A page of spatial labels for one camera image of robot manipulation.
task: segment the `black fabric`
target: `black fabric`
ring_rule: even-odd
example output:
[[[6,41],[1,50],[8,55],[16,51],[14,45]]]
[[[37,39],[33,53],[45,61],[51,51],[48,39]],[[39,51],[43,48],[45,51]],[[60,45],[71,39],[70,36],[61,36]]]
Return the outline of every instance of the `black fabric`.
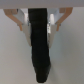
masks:
[[[43,83],[47,79],[46,73],[50,66],[49,48],[47,45],[47,9],[28,9],[28,13],[31,23],[32,63],[35,68],[37,81]]]

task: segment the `black garment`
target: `black garment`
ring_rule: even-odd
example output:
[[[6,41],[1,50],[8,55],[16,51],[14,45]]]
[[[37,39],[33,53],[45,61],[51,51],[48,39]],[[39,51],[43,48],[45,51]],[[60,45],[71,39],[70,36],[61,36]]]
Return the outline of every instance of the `black garment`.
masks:
[[[37,82],[47,80],[50,69],[49,48],[47,44],[47,9],[28,9],[31,23],[32,63]]]

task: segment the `white surface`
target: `white surface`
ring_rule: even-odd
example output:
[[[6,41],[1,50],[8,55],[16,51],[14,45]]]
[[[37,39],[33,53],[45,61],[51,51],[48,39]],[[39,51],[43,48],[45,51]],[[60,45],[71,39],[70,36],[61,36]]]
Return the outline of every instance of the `white surface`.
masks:
[[[84,84],[84,8],[74,8],[55,34],[45,84]],[[25,34],[0,10],[0,84],[37,84]]]
[[[0,0],[1,9],[83,7],[84,0]]]

